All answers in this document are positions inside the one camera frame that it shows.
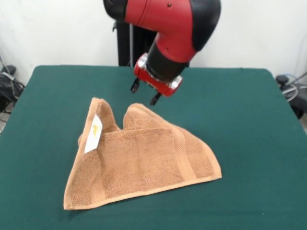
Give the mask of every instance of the brown towel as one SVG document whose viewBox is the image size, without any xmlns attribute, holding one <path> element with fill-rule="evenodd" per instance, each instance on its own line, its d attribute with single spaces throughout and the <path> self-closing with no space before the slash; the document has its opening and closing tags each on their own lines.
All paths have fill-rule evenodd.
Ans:
<svg viewBox="0 0 307 230">
<path fill-rule="evenodd" d="M 97 117 L 103 125 L 100 136 Z M 95 208 L 222 177 L 204 142 L 142 104 L 128 108 L 123 126 L 119 129 L 105 100 L 92 99 L 66 185 L 64 209 Z M 94 135 L 98 147 L 84 153 Z"/>
</svg>

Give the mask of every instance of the table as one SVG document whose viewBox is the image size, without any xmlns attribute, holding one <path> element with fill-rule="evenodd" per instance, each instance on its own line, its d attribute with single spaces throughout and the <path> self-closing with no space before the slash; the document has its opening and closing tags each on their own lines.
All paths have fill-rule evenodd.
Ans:
<svg viewBox="0 0 307 230">
<path fill-rule="evenodd" d="M 264 69 L 188 68 L 153 111 L 214 151 L 223 178 L 81 211 L 65 185 L 92 97 L 122 127 L 136 94 L 129 67 L 39 66 L 0 136 L 0 229 L 297 230 L 307 225 L 307 137 Z"/>
</svg>

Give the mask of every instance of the black cable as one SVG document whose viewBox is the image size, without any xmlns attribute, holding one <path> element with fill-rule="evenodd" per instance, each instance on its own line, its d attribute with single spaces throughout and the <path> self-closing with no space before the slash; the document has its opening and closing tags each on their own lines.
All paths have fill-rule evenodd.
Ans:
<svg viewBox="0 0 307 230">
<path fill-rule="evenodd" d="M 6 69 L 6 71 L 8 72 L 8 74 L 11 74 L 9 68 L 7 68 L 7 66 L 4 65 L 4 63 L 3 63 L 3 61 L 2 61 L 2 58 L 1 58 L 1 54 L 0 54 L 0 63 L 1 63 L 1 65 Z"/>
<path fill-rule="evenodd" d="M 289 86 L 289 85 L 291 85 L 291 84 L 293 84 L 293 83 L 295 83 L 295 82 L 301 80 L 301 79 L 302 79 L 303 77 L 305 77 L 305 76 L 307 76 L 307 72 L 304 73 L 304 74 L 303 74 L 302 76 L 300 76 L 299 78 L 294 79 L 292 82 L 288 83 L 287 86 Z"/>
<path fill-rule="evenodd" d="M 14 107 L 25 86 L 7 73 L 0 72 L 0 113 L 11 114 L 6 110 L 9 104 Z"/>
</svg>

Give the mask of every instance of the white label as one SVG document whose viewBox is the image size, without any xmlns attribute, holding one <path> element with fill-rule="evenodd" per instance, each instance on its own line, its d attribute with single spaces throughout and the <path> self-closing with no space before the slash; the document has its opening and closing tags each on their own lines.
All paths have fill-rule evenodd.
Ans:
<svg viewBox="0 0 307 230">
<path fill-rule="evenodd" d="M 90 133 L 85 144 L 84 154 L 96 149 L 102 132 L 102 123 L 99 117 L 95 114 Z"/>
</svg>

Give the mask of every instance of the cable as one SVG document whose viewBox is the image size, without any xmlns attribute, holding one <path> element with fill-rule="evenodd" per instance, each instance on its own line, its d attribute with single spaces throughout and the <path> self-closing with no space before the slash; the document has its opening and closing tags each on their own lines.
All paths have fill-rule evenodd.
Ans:
<svg viewBox="0 0 307 230">
<path fill-rule="evenodd" d="M 6 65 L 3 63 L 2 58 L 1 58 L 1 54 L 0 54 L 0 63 L 1 65 L 6 69 L 6 71 L 8 72 L 8 74 L 10 74 L 10 70 L 9 68 L 6 67 Z"/>
<path fill-rule="evenodd" d="M 284 73 L 283 75 L 288 76 L 288 77 L 292 77 L 292 78 L 297 80 L 297 76 L 296 75 L 293 75 L 293 74 L 290 74 L 290 73 Z"/>
<path fill-rule="evenodd" d="M 0 72 L 0 75 L 3 75 L 7 78 L 9 78 L 11 81 L 15 80 L 15 77 L 13 77 L 11 74 L 8 74 L 6 72 Z"/>
<path fill-rule="evenodd" d="M 288 89 L 288 90 L 283 91 L 283 95 L 286 95 L 286 94 L 288 94 L 288 93 L 290 93 L 290 92 L 295 91 L 294 95 L 292 95 L 290 98 L 287 99 L 288 102 L 292 101 L 294 98 L 297 97 L 297 95 L 298 95 L 298 90 L 300 90 L 300 89 L 307 89 L 307 85 L 300 86 L 299 88 L 297 88 L 297 87 L 296 87 L 295 85 L 293 85 L 293 84 L 291 84 L 291 86 L 292 86 L 291 89 Z"/>
<path fill-rule="evenodd" d="M 293 81 L 291 81 L 290 83 L 288 83 L 286 86 L 289 86 L 289 85 L 292 85 L 293 83 L 295 83 L 295 82 L 297 82 L 297 81 L 299 81 L 300 79 L 302 79 L 303 77 L 305 77 L 305 76 L 307 76 L 307 72 L 306 73 L 304 73 L 302 76 L 300 76 L 299 78 L 297 78 L 297 79 L 295 79 L 295 80 L 293 80 Z"/>
<path fill-rule="evenodd" d="M 10 96 L 8 96 L 6 93 L 0 91 L 0 96 L 5 97 L 5 98 L 8 99 L 10 102 L 12 102 L 12 103 L 15 104 L 15 101 L 14 101 Z"/>
<path fill-rule="evenodd" d="M 292 101 L 298 95 L 298 88 L 295 85 L 293 85 L 293 84 L 291 84 L 290 86 L 292 86 L 291 89 L 283 91 L 283 95 L 286 95 L 286 94 L 288 94 L 290 92 L 295 91 L 294 95 L 292 95 L 290 98 L 287 98 L 288 102 Z"/>
</svg>

